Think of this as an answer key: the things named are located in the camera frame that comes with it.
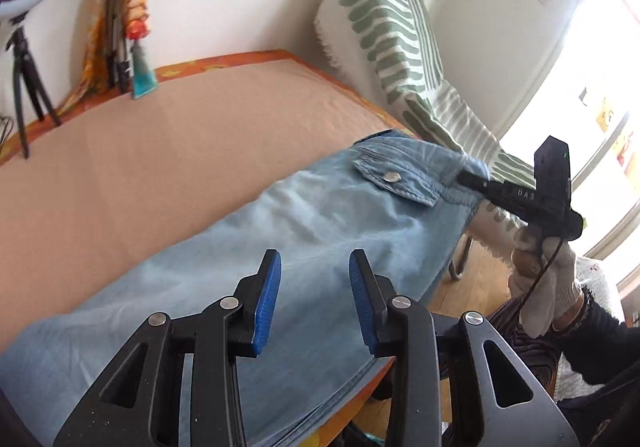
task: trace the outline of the metal button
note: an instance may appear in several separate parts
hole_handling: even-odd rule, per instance
[[[405,308],[409,308],[409,306],[411,306],[411,299],[405,297],[404,295],[399,295],[391,299],[391,304],[398,309],[404,310]]]
[[[385,175],[382,176],[382,179],[387,183],[397,183],[402,179],[402,176],[396,171],[389,171],[385,172]]]
[[[152,326],[162,326],[166,322],[166,315],[164,313],[154,313],[148,318],[148,322]]]
[[[478,326],[482,324],[484,318],[478,312],[467,312],[465,313],[465,321],[473,326]]]
[[[220,301],[220,306],[225,310],[232,310],[233,308],[238,308],[239,303],[240,301],[235,297],[225,297]]]

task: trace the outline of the striped pillow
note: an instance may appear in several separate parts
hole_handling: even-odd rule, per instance
[[[442,82],[442,62],[422,0],[323,0],[316,29],[362,96],[425,140],[462,151],[428,101]]]
[[[316,31],[342,80],[423,140],[483,160],[497,180],[534,185],[532,167],[505,153],[443,80],[423,1],[322,0]]]

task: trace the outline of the shirt pocket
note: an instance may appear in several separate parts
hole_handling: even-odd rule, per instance
[[[428,207],[440,199],[444,186],[429,176],[424,168],[414,168],[400,160],[359,149],[353,166],[366,180],[381,189]]]

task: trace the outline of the gloved hand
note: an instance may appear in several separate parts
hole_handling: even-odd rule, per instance
[[[542,243],[543,257],[536,257],[536,239],[524,227],[515,236],[516,248],[511,253],[515,270],[509,277],[512,297],[525,294],[540,270],[556,251],[557,237],[548,237]],[[558,255],[540,279],[529,300],[520,311],[520,324],[530,337],[538,337],[548,331],[553,319],[567,313],[577,302],[582,290],[575,278],[575,253],[563,243]]]

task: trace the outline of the denim shirt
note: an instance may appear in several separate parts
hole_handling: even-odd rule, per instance
[[[77,310],[30,325],[0,357],[0,387],[44,446],[97,375],[152,313],[199,313],[255,273],[266,249],[282,256],[267,345],[238,359],[249,445],[298,443],[369,382],[384,361],[362,341],[348,273],[364,249],[398,293],[436,285],[480,195],[455,183],[487,167],[387,131],[274,183],[202,233],[130,270]],[[187,361],[182,401],[190,401]],[[188,405],[180,444],[189,443]]]

